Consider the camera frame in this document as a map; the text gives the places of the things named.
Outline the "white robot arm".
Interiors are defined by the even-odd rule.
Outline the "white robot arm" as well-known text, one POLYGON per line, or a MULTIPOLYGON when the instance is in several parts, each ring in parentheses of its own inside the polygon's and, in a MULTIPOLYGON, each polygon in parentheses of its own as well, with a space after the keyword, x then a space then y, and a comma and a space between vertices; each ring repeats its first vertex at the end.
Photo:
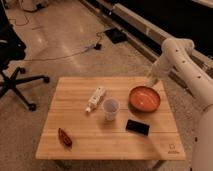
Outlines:
POLYGON ((202 108, 190 171, 213 171, 213 79, 192 59, 195 44, 191 39, 167 38, 162 53, 152 64, 146 85, 154 86, 173 67, 202 108))

